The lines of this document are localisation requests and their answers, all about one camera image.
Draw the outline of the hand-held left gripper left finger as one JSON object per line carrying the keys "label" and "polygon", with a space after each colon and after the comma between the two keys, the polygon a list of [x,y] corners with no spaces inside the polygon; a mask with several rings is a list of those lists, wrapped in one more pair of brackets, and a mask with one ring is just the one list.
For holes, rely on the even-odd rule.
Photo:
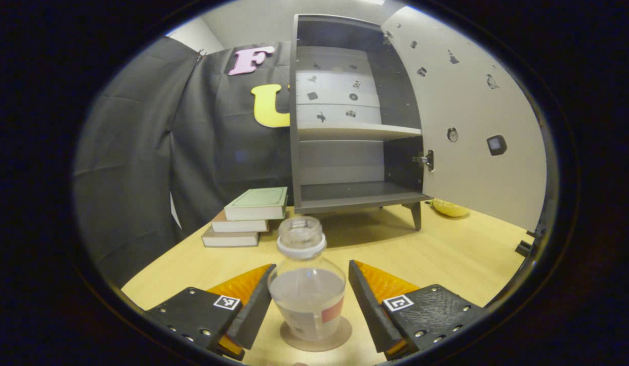
{"label": "hand-held left gripper left finger", "polygon": [[207,290],[186,287],[146,310],[146,315],[201,350],[241,361],[252,348],[272,301],[270,263]]}

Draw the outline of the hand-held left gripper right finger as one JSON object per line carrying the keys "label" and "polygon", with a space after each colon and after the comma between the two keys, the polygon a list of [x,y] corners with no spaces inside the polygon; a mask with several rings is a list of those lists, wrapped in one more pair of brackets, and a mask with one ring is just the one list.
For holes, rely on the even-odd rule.
{"label": "hand-held left gripper right finger", "polygon": [[440,284],[419,287],[359,260],[349,262],[349,281],[373,345],[388,361],[437,348],[484,313]]}

